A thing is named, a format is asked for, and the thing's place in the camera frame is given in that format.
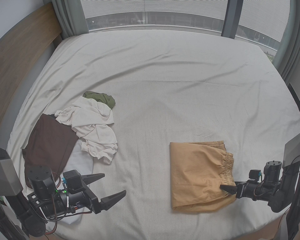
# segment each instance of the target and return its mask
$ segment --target wooden headboard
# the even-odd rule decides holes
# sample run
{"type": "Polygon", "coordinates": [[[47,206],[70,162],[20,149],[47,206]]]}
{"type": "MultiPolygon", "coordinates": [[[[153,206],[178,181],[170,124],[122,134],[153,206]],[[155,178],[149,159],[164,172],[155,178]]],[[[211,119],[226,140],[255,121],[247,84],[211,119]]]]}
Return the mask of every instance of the wooden headboard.
{"type": "Polygon", "coordinates": [[[21,80],[61,32],[50,2],[0,39],[0,123],[21,80]]]}

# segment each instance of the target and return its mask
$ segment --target white bed sheet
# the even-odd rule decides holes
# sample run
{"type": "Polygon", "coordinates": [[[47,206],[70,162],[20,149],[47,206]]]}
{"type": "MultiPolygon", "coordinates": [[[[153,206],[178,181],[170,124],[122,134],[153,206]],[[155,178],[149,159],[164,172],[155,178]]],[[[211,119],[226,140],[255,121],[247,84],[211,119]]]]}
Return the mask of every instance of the white bed sheet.
{"type": "Polygon", "coordinates": [[[279,217],[267,202],[243,198],[205,214],[175,213],[170,142],[224,140],[233,176],[247,180],[283,158],[300,132],[298,108],[258,46],[201,33],[110,31],[64,40],[33,84],[8,143],[26,194],[21,148],[42,113],[91,90],[112,95],[118,151],[111,165],[94,159],[90,185],[102,198],[126,189],[108,211],[58,224],[66,239],[232,239],[279,217]]]}

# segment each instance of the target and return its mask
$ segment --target brown cloth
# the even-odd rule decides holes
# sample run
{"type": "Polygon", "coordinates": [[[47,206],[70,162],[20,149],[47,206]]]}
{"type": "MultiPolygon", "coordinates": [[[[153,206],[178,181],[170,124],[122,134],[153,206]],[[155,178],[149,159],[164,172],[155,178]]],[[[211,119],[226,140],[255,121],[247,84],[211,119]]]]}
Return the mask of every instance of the brown cloth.
{"type": "Polygon", "coordinates": [[[27,171],[33,165],[46,165],[52,171],[62,173],[78,137],[71,129],[55,120],[50,115],[42,114],[35,124],[25,149],[25,182],[31,188],[27,171]]]}
{"type": "Polygon", "coordinates": [[[171,142],[172,208],[181,212],[213,212],[235,201],[236,196],[220,189],[235,186],[233,155],[223,141],[171,142]]]}

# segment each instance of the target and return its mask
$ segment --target tan pants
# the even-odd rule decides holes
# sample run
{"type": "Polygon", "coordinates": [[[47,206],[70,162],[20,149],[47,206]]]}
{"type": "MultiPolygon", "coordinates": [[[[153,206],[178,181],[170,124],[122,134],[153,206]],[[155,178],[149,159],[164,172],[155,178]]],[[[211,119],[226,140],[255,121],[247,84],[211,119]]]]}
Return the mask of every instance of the tan pants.
{"type": "Polygon", "coordinates": [[[171,142],[172,208],[181,212],[212,212],[232,203],[235,195],[220,189],[235,186],[233,155],[223,141],[171,142]]]}

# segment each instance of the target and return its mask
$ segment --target floor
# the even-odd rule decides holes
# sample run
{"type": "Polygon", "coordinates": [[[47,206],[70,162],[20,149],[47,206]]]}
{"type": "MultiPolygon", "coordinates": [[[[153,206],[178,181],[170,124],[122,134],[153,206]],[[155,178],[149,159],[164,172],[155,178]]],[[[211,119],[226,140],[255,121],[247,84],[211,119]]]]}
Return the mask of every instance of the floor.
{"type": "MultiPolygon", "coordinates": [[[[276,219],[275,221],[271,222],[270,224],[266,225],[262,229],[258,230],[257,232],[250,233],[246,236],[239,237],[233,240],[259,240],[261,238],[263,239],[272,239],[277,231],[279,221],[281,218],[276,219]]],[[[56,237],[54,235],[47,236],[49,240],[62,240],[62,238],[56,237]]],[[[40,238],[30,237],[30,240],[47,240],[47,237],[43,236],[40,238]]],[[[300,240],[300,233],[296,235],[294,240],[300,240]]]]}

